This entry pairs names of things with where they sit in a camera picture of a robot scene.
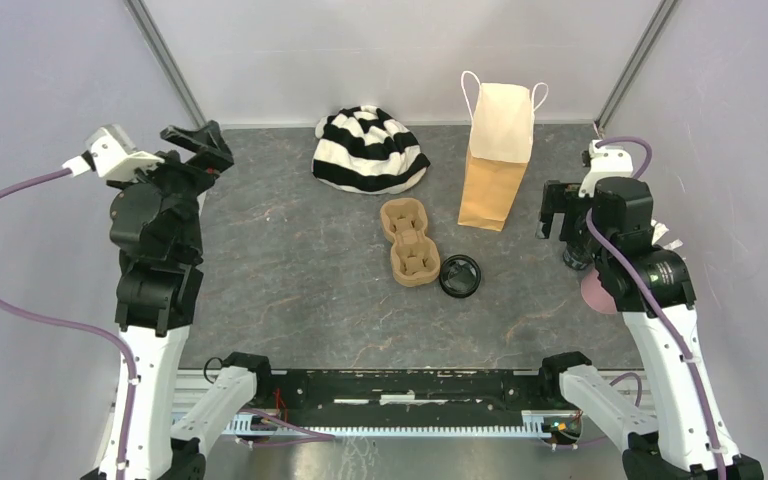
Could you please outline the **black coffee cup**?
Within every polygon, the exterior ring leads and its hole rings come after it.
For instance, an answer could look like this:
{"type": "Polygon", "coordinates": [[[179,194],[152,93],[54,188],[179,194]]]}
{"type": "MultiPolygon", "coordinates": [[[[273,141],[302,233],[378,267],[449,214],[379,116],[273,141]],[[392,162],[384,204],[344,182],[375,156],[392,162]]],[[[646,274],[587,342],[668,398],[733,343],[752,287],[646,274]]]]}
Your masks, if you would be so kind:
{"type": "Polygon", "coordinates": [[[570,241],[562,253],[564,264],[572,270],[583,271],[593,264],[593,257],[586,242],[570,241]]]}

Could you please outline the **brown cardboard cup carrier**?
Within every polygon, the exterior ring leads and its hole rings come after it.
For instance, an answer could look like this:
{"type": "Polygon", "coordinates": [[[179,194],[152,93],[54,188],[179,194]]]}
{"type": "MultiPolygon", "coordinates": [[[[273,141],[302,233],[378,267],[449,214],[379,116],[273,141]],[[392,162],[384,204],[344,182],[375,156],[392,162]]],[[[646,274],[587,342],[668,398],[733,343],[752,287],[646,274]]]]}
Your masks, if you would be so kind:
{"type": "Polygon", "coordinates": [[[393,277],[405,287],[435,281],[441,259],[435,242],[428,237],[429,219],[424,205],[415,198],[398,198],[380,208],[383,232],[391,243],[393,277]]]}

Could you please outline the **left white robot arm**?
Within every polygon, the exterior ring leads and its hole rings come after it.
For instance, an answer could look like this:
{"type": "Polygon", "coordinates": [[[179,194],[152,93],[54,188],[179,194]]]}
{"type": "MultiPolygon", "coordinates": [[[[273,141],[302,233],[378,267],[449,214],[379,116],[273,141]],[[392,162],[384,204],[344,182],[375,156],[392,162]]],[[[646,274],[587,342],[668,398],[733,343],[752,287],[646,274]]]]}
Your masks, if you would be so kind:
{"type": "Polygon", "coordinates": [[[237,412],[274,394],[268,359],[234,352],[196,404],[172,417],[203,281],[199,199],[234,159],[215,121],[196,130],[170,126],[160,136],[171,149],[149,153],[119,125],[105,125],[81,157],[84,170],[116,190],[109,237],[119,251],[115,323],[124,347],[114,426],[94,479],[200,479],[237,412]]]}

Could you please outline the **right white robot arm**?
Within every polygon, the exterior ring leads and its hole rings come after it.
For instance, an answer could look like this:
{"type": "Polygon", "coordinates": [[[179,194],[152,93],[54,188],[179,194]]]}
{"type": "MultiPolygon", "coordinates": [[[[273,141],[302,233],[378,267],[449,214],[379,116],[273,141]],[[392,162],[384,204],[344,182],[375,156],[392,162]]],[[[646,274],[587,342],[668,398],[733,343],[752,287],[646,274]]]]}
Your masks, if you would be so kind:
{"type": "Polygon", "coordinates": [[[607,177],[592,187],[550,180],[538,236],[547,238],[562,217],[565,263],[595,268],[634,339],[654,415],[624,399],[579,352],[544,359],[538,396],[589,417],[620,452],[629,479],[760,479],[760,462],[739,450],[719,412],[689,269],[655,243],[653,207],[649,186],[634,178],[607,177]]]}

